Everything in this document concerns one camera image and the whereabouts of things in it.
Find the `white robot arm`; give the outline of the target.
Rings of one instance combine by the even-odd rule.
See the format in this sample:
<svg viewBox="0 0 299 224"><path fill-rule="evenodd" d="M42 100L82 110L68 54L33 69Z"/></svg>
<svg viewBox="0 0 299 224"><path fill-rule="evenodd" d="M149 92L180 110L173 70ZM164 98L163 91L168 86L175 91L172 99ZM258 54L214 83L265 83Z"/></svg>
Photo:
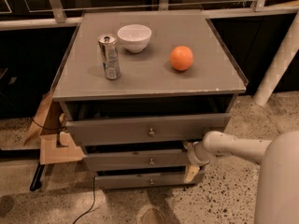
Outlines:
<svg viewBox="0 0 299 224"><path fill-rule="evenodd" d="M273 140L239 139L212 131L199 142L184 143L190 165L184 181L212 155L234 155L260 165L254 224L299 224L299 132Z"/></svg>

